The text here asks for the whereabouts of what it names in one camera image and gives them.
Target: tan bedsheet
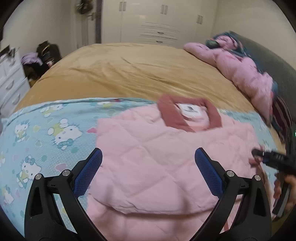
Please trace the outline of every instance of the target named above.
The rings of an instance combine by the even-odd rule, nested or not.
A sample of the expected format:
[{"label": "tan bedsheet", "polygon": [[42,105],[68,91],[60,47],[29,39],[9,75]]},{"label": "tan bedsheet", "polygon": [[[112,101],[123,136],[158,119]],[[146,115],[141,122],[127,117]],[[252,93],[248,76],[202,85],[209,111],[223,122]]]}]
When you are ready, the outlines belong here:
[{"label": "tan bedsheet", "polygon": [[[217,108],[254,111],[249,100],[216,68],[184,50],[145,44],[83,47],[53,66],[17,109],[60,99],[138,97],[163,93],[208,98]],[[282,145],[274,130],[273,137]]]}]

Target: black bag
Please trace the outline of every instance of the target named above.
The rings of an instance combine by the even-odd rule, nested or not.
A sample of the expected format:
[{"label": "black bag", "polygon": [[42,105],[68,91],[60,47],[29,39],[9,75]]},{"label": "black bag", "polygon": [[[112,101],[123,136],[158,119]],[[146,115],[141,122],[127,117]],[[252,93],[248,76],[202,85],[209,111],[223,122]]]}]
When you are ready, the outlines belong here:
[{"label": "black bag", "polygon": [[62,59],[59,47],[56,44],[49,43],[48,41],[38,45],[37,53],[38,57],[43,63],[47,64],[49,68]]},{"label": "black bag", "polygon": [[78,5],[77,12],[83,15],[91,11],[93,8],[93,0],[81,0],[80,4]]}]

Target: light blue blanket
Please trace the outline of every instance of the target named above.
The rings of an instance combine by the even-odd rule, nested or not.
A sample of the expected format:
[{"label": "light blue blanket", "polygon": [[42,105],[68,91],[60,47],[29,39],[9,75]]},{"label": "light blue blanket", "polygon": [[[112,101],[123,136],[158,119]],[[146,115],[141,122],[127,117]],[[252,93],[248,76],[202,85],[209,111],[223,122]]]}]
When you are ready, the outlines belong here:
[{"label": "light blue blanket", "polygon": [[[98,118],[109,118],[153,103],[127,98],[56,101],[23,108],[5,119],[0,136],[0,205],[20,233],[24,234],[26,202],[37,173],[56,176],[86,159],[95,148]],[[276,148],[257,113],[222,112],[251,123],[260,144]],[[60,198],[56,197],[56,201],[66,226],[73,231]],[[84,196],[79,197],[79,201],[87,207]]]}]

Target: pink quilted blanket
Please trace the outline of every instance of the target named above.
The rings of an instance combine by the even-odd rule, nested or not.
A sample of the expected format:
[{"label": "pink quilted blanket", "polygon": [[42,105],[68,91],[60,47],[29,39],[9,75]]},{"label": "pink quilted blanket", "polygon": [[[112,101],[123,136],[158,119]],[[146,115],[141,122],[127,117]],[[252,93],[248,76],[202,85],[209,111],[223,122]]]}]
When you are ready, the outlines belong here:
[{"label": "pink quilted blanket", "polygon": [[[180,115],[177,108],[173,115]],[[250,124],[221,114],[222,127],[210,128],[213,118],[209,123],[199,119],[207,130],[186,132],[166,126],[167,117],[159,101],[158,107],[98,120],[96,146],[104,157],[90,185],[87,213],[110,240],[191,238],[217,202],[195,164],[198,147],[225,170],[242,177],[256,173],[249,160],[259,144]]]},{"label": "pink quilted blanket", "polygon": [[251,99],[252,105],[264,117],[266,124],[272,118],[272,84],[273,80],[268,73],[258,72],[256,64],[249,57],[238,57],[226,49],[232,49],[233,42],[223,36],[218,42],[222,48],[209,49],[200,43],[187,43],[184,50],[193,54],[198,59],[218,68],[221,73],[231,80],[236,87]]}]

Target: blue mesh pad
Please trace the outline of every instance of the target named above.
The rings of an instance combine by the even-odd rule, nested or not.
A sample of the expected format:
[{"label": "blue mesh pad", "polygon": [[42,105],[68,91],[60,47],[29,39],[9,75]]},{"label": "blue mesh pad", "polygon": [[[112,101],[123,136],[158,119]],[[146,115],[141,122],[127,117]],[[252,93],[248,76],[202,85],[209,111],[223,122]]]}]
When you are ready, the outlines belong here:
[{"label": "blue mesh pad", "polygon": [[206,181],[211,193],[220,199],[224,193],[223,183],[220,176],[200,149],[197,149],[195,151],[194,157],[195,163],[200,170],[204,180]]},{"label": "blue mesh pad", "polygon": [[73,193],[76,198],[85,194],[94,175],[102,164],[102,160],[102,151],[98,149],[75,179]]}]

